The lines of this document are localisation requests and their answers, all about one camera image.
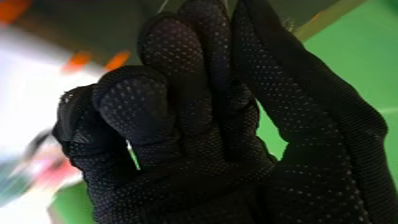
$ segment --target black glove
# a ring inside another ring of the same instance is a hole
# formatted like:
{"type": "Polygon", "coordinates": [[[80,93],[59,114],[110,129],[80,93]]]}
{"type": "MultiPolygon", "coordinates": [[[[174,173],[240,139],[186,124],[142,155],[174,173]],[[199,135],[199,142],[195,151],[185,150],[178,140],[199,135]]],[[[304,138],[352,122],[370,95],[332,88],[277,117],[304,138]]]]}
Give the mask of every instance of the black glove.
{"type": "Polygon", "coordinates": [[[268,3],[160,14],[146,66],[62,96],[53,135],[83,171],[99,223],[396,223],[384,119],[282,29],[268,3]],[[288,148],[256,137],[259,111],[288,148]],[[128,153],[133,147],[139,168],[128,153]]]}

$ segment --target white surface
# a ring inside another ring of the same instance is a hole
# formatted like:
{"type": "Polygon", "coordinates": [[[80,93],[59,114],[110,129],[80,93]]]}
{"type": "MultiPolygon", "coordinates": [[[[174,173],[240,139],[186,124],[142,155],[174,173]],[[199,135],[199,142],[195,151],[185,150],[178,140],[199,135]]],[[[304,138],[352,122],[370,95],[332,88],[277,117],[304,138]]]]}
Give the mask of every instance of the white surface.
{"type": "Polygon", "coordinates": [[[28,33],[0,30],[0,160],[21,154],[35,134],[51,128],[64,91],[103,74],[96,65],[62,74],[69,57],[28,33]]]}

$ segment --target textured glove fabric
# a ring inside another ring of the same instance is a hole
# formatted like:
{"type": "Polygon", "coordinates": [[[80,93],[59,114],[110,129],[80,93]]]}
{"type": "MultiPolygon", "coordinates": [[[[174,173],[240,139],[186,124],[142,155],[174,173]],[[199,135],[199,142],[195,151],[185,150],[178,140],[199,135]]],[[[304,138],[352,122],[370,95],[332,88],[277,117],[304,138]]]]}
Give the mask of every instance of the textured glove fabric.
{"type": "Polygon", "coordinates": [[[274,223],[396,223],[384,119],[284,31],[265,1],[240,1],[234,66],[288,141],[272,172],[274,223]]]}
{"type": "Polygon", "coordinates": [[[139,49],[144,66],[105,74],[59,106],[53,135],[96,222],[396,223],[385,122],[266,1],[240,1],[231,24],[218,0],[186,1],[149,20],[139,49]],[[288,142],[279,162],[256,100],[288,142]]]}

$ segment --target black mesh fabric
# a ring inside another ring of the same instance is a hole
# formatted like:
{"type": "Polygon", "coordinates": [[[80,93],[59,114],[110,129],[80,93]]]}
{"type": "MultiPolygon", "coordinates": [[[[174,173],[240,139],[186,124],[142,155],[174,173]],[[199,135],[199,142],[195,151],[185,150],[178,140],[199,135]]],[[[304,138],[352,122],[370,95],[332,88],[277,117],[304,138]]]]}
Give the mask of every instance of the black mesh fabric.
{"type": "Polygon", "coordinates": [[[233,31],[234,66],[290,143],[265,193],[272,223],[396,223],[384,119],[265,1],[240,1],[233,31]]]}
{"type": "Polygon", "coordinates": [[[229,25],[222,2],[186,1],[147,22],[139,48],[144,66],[114,70],[59,106],[53,135],[96,222],[396,223],[384,119],[266,2],[240,1],[229,25]],[[290,143],[279,162],[256,100],[290,143]]]}

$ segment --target blurry background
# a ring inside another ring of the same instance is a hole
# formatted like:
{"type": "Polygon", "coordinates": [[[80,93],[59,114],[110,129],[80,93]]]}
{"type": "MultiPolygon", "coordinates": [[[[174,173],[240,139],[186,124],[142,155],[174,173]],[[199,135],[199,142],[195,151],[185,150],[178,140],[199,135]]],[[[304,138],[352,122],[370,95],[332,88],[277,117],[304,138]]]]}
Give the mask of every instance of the blurry background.
{"type": "MultiPolygon", "coordinates": [[[[0,162],[18,160],[32,138],[51,128],[64,91],[92,83],[121,65],[140,63],[135,56],[140,25],[158,11],[174,11],[181,2],[0,1],[0,162]]],[[[236,0],[226,2],[233,12],[236,0]]],[[[288,30],[387,119],[387,156],[398,183],[398,2],[270,2],[288,30]]],[[[265,114],[259,135],[281,156],[284,142],[265,114]]],[[[43,194],[34,200],[12,209],[0,208],[2,223],[92,223],[83,184],[62,188],[55,200],[43,194]],[[43,212],[32,209],[37,204],[43,212]]]]}

